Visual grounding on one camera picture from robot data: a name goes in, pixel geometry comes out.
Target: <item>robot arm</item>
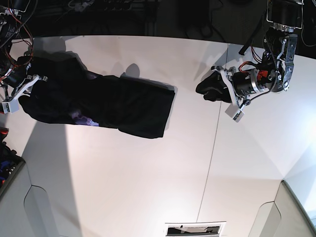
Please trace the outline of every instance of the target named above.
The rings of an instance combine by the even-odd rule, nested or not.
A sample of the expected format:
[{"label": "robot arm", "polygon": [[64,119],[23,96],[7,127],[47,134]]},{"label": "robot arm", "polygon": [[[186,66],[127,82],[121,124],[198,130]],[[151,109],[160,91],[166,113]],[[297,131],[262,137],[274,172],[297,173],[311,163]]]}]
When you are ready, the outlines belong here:
[{"label": "robot arm", "polygon": [[[5,114],[19,110],[18,98],[24,93],[29,94],[32,86],[38,80],[47,81],[47,77],[27,75],[31,66],[31,58],[27,61],[22,59],[21,62],[15,61],[9,56],[12,40],[31,18],[37,3],[38,0],[15,0],[13,6],[8,6],[7,0],[0,0],[0,81],[3,82],[1,87],[4,89],[5,95],[0,111]],[[24,23],[20,23],[23,16],[26,20]],[[9,86],[13,88],[11,95],[8,92]]]},{"label": "robot arm", "polygon": [[[208,78],[208,83],[212,86],[208,85],[208,90],[204,90],[203,85],[206,83],[203,81],[197,87],[197,93],[204,94],[204,98],[208,94],[211,101],[223,101],[222,98],[229,96],[230,106],[226,113],[236,122],[240,121],[244,115],[244,107],[250,105],[252,100],[270,92],[287,91],[289,88],[297,44],[297,35],[293,32],[294,29],[302,28],[303,0],[268,0],[265,16],[265,20],[272,22],[273,26],[264,33],[265,51],[262,59],[257,63],[244,62],[238,67],[239,71],[234,67],[227,70],[214,66],[212,70],[215,74]],[[239,52],[241,55],[251,41],[252,39]],[[245,65],[254,68],[244,71],[242,68]],[[220,80],[226,87],[217,86],[220,83],[214,84],[212,80]]]}]

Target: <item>white tabletop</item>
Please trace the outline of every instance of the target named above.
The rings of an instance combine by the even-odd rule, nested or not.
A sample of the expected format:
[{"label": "white tabletop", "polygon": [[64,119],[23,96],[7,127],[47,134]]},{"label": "white tabletop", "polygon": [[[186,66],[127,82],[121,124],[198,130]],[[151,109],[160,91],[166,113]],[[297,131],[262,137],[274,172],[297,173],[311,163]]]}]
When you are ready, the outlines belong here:
[{"label": "white tabletop", "polygon": [[[151,37],[37,40],[37,55],[72,51],[103,75],[133,76],[136,64],[140,78],[176,87],[160,139],[43,124],[22,109],[6,116],[6,141],[23,154],[32,185],[47,191],[60,235],[163,237],[165,223],[197,221],[227,221],[223,235],[249,235],[260,206],[275,199],[315,139],[316,69],[315,60],[296,56],[289,91],[253,101],[235,123],[224,113],[228,104],[204,101],[195,88],[215,63],[229,68],[250,59],[239,59],[240,48]],[[24,51],[19,43],[11,55]]]}]

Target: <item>black garment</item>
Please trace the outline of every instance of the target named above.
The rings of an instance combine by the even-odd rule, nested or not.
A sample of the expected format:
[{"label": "black garment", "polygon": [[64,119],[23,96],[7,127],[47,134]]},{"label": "black garment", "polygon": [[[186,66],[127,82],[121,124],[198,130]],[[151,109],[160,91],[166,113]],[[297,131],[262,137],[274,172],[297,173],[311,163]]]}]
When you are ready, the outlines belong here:
[{"label": "black garment", "polygon": [[45,75],[31,96],[21,96],[23,110],[45,123],[76,124],[78,111],[101,127],[144,138],[163,137],[174,91],[115,76],[88,79],[76,58],[62,62],[34,58],[30,75]]},{"label": "black garment", "polygon": [[204,95],[204,100],[232,102],[228,88],[219,72],[213,72],[208,78],[198,84],[196,93]]}]

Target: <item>black cable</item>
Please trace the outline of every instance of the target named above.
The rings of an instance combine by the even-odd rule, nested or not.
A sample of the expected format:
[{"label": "black cable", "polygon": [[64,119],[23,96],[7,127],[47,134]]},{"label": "black cable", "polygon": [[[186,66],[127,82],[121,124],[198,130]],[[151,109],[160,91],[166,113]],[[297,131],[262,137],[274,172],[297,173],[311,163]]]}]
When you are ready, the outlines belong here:
[{"label": "black cable", "polygon": [[275,64],[276,71],[278,71],[278,69],[277,69],[277,60],[276,60],[275,55],[273,54],[272,46],[271,46],[270,40],[269,40],[268,37],[267,37],[267,34],[266,34],[265,27],[264,27],[264,24],[263,24],[263,23],[264,23],[264,21],[262,20],[262,30],[263,30],[264,38],[265,38],[266,41],[267,41],[267,46],[268,46],[269,51],[270,51],[270,54],[271,54],[271,56],[272,56],[272,60],[273,60],[273,62],[274,62],[274,64]]},{"label": "black cable", "polygon": [[33,16],[33,14],[34,14],[34,12],[35,12],[35,10],[36,10],[36,7],[37,7],[37,5],[38,5],[39,0],[35,0],[35,1],[36,1],[36,2],[35,2],[35,5],[34,5],[34,8],[33,8],[32,12],[31,12],[31,14],[29,15],[29,17],[26,19],[26,21],[25,21],[23,24],[20,25],[20,27],[19,27],[9,38],[7,38],[7,40],[6,40],[4,43],[2,43],[2,44],[0,45],[0,48],[2,48],[3,46],[5,46],[5,44],[8,43],[9,40],[12,39],[12,37],[13,37],[15,34],[17,34],[17,33],[20,31],[20,29],[28,22],[28,20],[31,18],[31,16]]},{"label": "black cable", "polygon": [[[26,24],[25,24],[24,26],[25,26],[25,28],[28,30],[28,32],[30,33],[31,31],[30,31],[29,27],[28,27]],[[24,42],[24,43],[26,43],[29,47],[33,48],[33,47],[34,47],[34,40],[32,40],[32,44],[31,44],[30,42],[28,42],[28,41],[26,41],[25,39],[23,39],[20,33],[21,33],[21,32],[19,32],[19,33],[17,34],[17,36],[19,36],[21,40],[20,40],[20,41],[17,41],[17,42],[13,42],[12,44]]]},{"label": "black cable", "polygon": [[220,10],[220,9],[222,9],[223,8],[223,6],[224,6],[224,4],[223,4],[223,2],[221,1],[221,0],[218,0],[219,2],[220,2],[220,6],[219,7],[217,7],[217,8],[213,8],[211,11],[210,11],[210,16],[209,16],[209,18],[210,18],[210,20],[209,20],[209,24],[210,24],[210,31],[211,31],[211,36],[210,37],[212,37],[213,36],[213,31],[215,31],[216,33],[217,33],[217,35],[222,39],[222,41],[224,42],[224,43],[226,43],[226,40],[224,39],[224,37],[223,37],[223,35],[219,32],[219,30],[217,30],[214,26],[213,26],[213,12],[214,11],[216,11],[216,10]]},{"label": "black cable", "polygon": [[54,25],[55,23],[57,23],[61,18],[63,18],[68,12],[70,12],[70,11],[72,11],[72,10],[73,10],[73,8],[70,8],[68,11],[64,12],[60,17],[57,18],[56,21],[54,21],[54,22],[52,23],[52,25]]},{"label": "black cable", "polygon": [[255,51],[255,49],[254,49],[254,47],[252,46],[252,44],[251,44],[251,52],[253,52],[253,53],[258,57],[258,59],[259,59],[260,61],[262,61],[262,58],[257,54],[257,52]]},{"label": "black cable", "polygon": [[312,44],[312,45],[310,45],[310,44],[306,44],[305,43],[305,40],[304,40],[304,21],[303,21],[303,27],[302,27],[302,30],[301,30],[301,39],[302,39],[302,42],[303,42],[303,44],[306,46],[306,47],[315,47],[316,46],[316,43],[315,44]]},{"label": "black cable", "polygon": [[[267,14],[267,10],[265,10],[264,13],[263,13],[264,17],[266,16],[266,14]],[[255,38],[255,36],[259,33],[260,29],[262,28],[262,25],[263,25],[263,17],[260,17],[260,20],[259,20],[255,30],[252,32],[252,34],[250,35],[250,37],[247,40],[247,42],[245,43],[245,45],[239,51],[240,55],[242,55],[242,56],[245,55],[245,52],[251,46],[251,43],[253,42],[253,39]]]},{"label": "black cable", "polygon": [[272,87],[269,89],[269,91],[264,92],[264,93],[262,93],[262,94],[260,94],[260,95],[257,95],[256,97],[251,98],[250,101],[253,101],[254,99],[257,99],[257,98],[260,97],[260,96],[269,94],[269,93],[275,88],[276,84],[277,84],[277,78],[275,79],[275,81],[274,81]]}]

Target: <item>white plastic part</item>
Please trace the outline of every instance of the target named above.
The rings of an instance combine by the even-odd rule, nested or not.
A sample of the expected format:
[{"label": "white plastic part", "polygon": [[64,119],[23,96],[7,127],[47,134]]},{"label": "white plastic part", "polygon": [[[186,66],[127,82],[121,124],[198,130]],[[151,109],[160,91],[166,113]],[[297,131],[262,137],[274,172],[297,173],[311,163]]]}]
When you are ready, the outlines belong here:
[{"label": "white plastic part", "polygon": [[32,79],[23,85],[13,97],[10,97],[8,100],[4,100],[2,102],[3,112],[5,114],[9,112],[11,114],[17,112],[19,110],[19,97],[22,96],[24,91],[32,87],[38,80],[42,80],[42,78],[38,75],[34,75]]},{"label": "white plastic part", "polygon": [[233,74],[236,69],[234,67],[230,68],[229,70],[224,69],[223,67],[212,67],[214,70],[217,70],[221,76],[222,80],[227,86],[227,89],[229,91],[229,95],[231,97],[232,103],[229,105],[229,107],[226,109],[225,113],[231,117],[235,122],[239,122],[241,118],[244,116],[243,108],[244,106],[239,106],[239,100],[237,99],[235,95],[235,91],[233,88],[232,83],[228,80],[227,75],[228,73]]}]

